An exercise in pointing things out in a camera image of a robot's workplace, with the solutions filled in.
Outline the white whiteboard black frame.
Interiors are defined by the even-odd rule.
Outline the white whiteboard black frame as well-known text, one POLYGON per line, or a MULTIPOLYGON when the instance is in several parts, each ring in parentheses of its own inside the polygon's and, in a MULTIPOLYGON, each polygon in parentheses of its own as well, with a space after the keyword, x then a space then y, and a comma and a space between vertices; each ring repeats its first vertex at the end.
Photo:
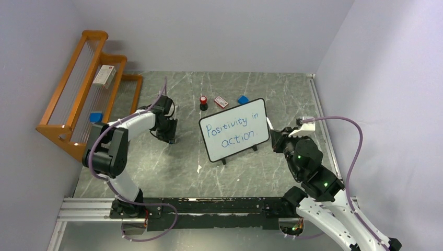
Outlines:
POLYGON ((203 117, 199 120, 208 160, 226 162, 226 158, 270 139, 266 104, 257 98, 246 104, 203 117))

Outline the orange wooden shelf rack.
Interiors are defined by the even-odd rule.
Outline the orange wooden shelf rack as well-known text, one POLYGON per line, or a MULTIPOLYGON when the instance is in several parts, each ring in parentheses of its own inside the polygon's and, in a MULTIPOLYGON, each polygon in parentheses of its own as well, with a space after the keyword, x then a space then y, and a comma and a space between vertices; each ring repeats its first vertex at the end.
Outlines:
POLYGON ((125 74, 127 57, 103 51, 108 34, 101 30, 84 30, 69 60, 66 70, 52 95, 36 130, 69 154, 81 161, 91 129, 89 116, 93 111, 103 114, 109 122, 118 90, 125 84, 135 88, 130 113, 138 105, 143 78, 125 74), (103 65, 112 65, 116 74, 108 88, 93 84, 103 65))

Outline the blue white marker pen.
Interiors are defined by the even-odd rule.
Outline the blue white marker pen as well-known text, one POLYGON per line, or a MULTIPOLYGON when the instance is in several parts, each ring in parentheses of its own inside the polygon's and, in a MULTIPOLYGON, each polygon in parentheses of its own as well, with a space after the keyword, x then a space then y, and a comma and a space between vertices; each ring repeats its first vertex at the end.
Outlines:
POLYGON ((266 118, 266 121, 267 121, 267 125, 268 125, 269 129, 273 130, 274 129, 273 125, 272 125, 272 123, 271 123, 271 121, 270 121, 270 119, 268 117, 266 118))

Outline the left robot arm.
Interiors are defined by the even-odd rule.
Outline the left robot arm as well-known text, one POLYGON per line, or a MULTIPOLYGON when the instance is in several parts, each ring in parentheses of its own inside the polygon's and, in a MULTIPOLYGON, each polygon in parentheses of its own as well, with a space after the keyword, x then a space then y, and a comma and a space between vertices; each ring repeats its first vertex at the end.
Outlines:
POLYGON ((148 131, 154 138, 174 144, 178 125, 176 110, 170 97, 160 95, 155 104, 142 106, 123 119, 92 125, 81 162, 115 190, 113 206, 117 214, 136 218, 147 211, 142 190, 125 171, 130 140, 148 131))

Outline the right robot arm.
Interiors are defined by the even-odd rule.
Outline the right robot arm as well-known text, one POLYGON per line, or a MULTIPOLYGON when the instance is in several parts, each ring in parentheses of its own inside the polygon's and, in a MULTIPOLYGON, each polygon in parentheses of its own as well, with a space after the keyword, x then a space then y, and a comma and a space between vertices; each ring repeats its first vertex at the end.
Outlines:
POLYGON ((292 128, 270 130, 271 146, 282 153, 294 180, 283 196, 287 216, 307 219, 343 250, 400 250, 401 242, 382 234, 346 196, 345 185, 322 165, 323 153, 309 136, 292 137, 292 128))

